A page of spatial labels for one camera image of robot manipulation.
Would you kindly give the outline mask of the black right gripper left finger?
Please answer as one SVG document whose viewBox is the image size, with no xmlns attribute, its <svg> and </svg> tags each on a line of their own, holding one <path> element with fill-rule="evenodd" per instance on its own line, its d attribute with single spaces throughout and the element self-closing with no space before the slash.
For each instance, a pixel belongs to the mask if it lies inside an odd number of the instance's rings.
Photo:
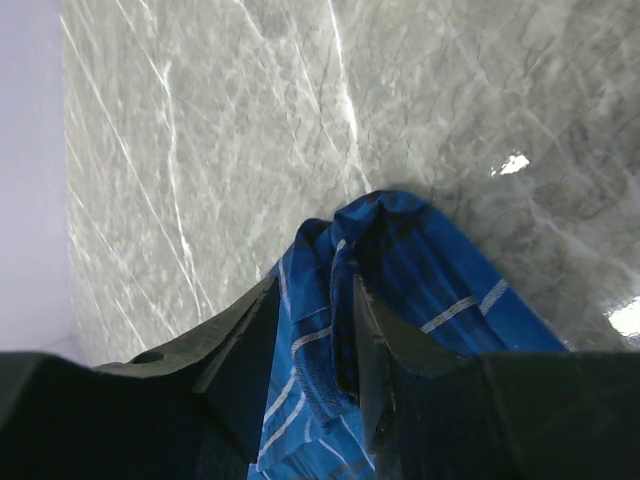
<svg viewBox="0 0 640 480">
<path fill-rule="evenodd" d="M 255 463 L 279 316 L 276 277 L 126 363 L 1 357 L 5 479 L 243 479 Z"/>
</svg>

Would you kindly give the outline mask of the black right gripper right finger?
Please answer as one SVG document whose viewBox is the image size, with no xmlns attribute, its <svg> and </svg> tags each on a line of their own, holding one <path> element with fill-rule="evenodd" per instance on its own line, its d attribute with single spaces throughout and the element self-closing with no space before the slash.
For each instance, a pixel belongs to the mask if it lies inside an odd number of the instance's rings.
<svg viewBox="0 0 640 480">
<path fill-rule="evenodd" d="M 635 479 L 635 353 L 464 358 L 354 282 L 359 409 L 380 479 Z"/>
</svg>

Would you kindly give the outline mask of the blue plaid long sleeve shirt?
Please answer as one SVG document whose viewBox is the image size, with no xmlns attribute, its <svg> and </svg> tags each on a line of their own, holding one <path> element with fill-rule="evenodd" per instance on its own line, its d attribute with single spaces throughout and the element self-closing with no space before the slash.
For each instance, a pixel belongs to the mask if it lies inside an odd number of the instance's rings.
<svg viewBox="0 0 640 480">
<path fill-rule="evenodd" d="M 405 191 L 305 221 L 272 272 L 279 321 L 252 479 L 375 477 L 357 402 L 356 277 L 460 355 L 563 348 L 453 222 Z"/>
</svg>

